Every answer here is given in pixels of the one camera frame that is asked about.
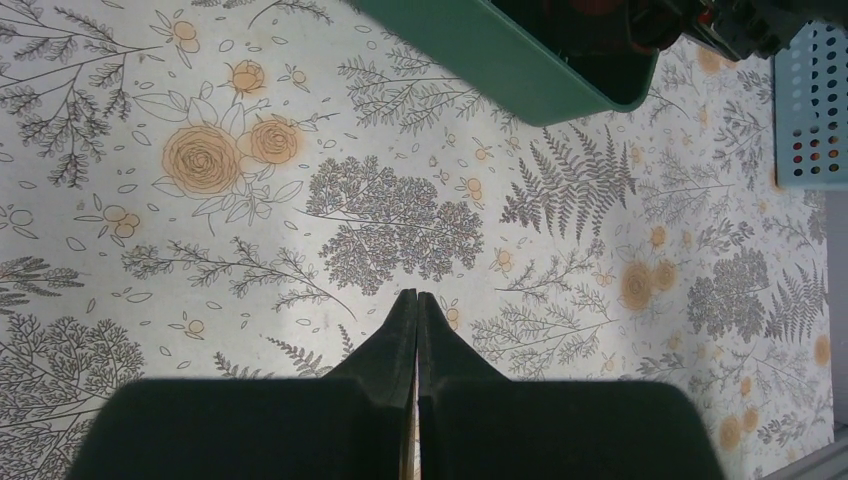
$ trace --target green bin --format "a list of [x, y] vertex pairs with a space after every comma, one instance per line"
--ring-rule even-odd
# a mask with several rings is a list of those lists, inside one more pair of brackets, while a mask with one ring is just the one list
[[351, 0], [533, 126], [606, 110], [648, 93], [657, 55], [560, 58], [487, 0]]

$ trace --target floral pattern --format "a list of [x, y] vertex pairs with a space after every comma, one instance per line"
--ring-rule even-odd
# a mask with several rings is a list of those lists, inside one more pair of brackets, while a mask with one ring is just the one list
[[0, 477], [142, 376], [320, 377], [407, 287], [512, 378], [677, 386], [730, 478], [832, 441], [767, 62], [681, 40], [537, 129], [346, 2], [71, 3], [0, 0]]

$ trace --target blue basket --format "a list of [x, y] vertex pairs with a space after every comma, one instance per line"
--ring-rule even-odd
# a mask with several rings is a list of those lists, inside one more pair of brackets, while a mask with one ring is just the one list
[[807, 24], [774, 59], [782, 187], [848, 190], [848, 34]]

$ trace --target botanical pattern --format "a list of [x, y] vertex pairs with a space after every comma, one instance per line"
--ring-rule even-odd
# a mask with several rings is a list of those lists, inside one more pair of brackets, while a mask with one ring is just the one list
[[512, 378], [680, 388], [729, 478], [802, 458], [826, 205], [771, 83], [681, 40], [635, 111], [533, 128], [349, 2], [0, 0], [0, 477], [142, 375], [325, 375], [403, 288]]

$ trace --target perforated plastic basket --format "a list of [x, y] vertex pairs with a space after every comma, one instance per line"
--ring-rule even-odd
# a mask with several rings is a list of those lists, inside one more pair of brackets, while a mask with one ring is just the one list
[[775, 56], [774, 78], [778, 184], [848, 190], [848, 34], [806, 25]]

